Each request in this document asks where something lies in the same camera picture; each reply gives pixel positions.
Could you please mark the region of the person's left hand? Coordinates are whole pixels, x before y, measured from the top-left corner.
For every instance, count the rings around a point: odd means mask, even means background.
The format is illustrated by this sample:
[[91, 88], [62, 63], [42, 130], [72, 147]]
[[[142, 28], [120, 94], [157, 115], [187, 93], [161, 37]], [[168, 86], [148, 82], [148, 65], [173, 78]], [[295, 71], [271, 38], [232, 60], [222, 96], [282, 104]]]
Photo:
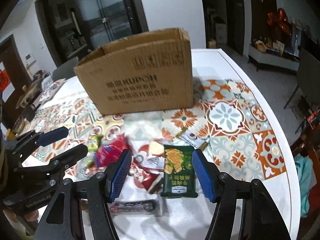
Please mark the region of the person's left hand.
[[12, 210], [5, 208], [3, 210], [6, 218], [8, 219], [10, 225], [16, 231], [16, 233], [21, 237], [21, 239], [32, 239], [33, 232], [30, 229], [36, 226], [39, 218], [39, 211], [35, 210], [31, 213], [25, 214], [22, 217], [17, 216]]

